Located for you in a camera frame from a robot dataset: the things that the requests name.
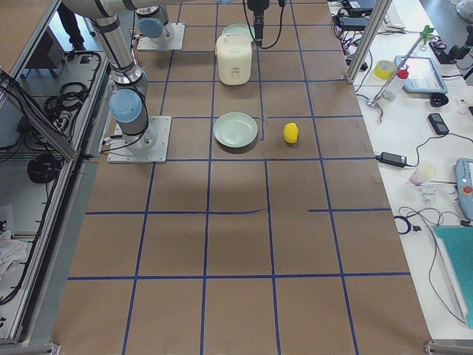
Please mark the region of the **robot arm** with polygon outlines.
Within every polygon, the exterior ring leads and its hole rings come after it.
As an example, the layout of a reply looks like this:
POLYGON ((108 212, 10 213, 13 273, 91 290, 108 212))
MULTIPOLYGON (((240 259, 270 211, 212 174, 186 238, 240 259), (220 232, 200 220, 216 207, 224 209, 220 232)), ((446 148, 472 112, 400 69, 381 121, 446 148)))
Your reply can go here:
POLYGON ((146 21, 160 21, 157 14, 175 1, 65 1, 73 13, 88 18, 99 35, 99 40, 112 65, 112 80, 117 92, 109 102, 121 131, 124 145, 109 151, 150 149, 154 145, 146 107, 148 79, 132 55, 120 28, 118 13, 132 11, 146 21))
POLYGON ((174 37, 165 5, 142 7, 135 11, 141 33, 154 42, 167 42, 174 37))

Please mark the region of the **green plate near arm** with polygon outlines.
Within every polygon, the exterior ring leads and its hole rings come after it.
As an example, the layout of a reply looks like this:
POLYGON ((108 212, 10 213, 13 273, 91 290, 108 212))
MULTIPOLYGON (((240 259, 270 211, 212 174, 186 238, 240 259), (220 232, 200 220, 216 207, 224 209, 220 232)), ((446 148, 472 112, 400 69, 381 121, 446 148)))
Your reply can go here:
POLYGON ((214 123, 213 135, 218 143, 229 148, 242 148, 252 143, 258 135, 253 117, 243 112, 228 112, 214 123))
POLYGON ((247 24, 230 24, 222 30, 222 35, 247 36, 250 42, 254 42, 254 28, 247 24))

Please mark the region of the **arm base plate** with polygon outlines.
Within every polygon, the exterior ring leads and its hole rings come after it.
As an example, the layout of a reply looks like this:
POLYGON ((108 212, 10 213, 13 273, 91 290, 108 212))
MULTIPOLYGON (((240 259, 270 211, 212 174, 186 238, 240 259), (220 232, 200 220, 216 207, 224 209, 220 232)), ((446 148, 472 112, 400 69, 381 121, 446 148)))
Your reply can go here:
POLYGON ((115 135, 107 156, 108 163, 165 163, 169 147, 171 116, 149 116, 143 136, 123 135, 115 124, 115 135))
POLYGON ((140 27, 137 49, 141 51, 172 51, 183 48, 185 23, 162 25, 160 22, 145 28, 140 27))

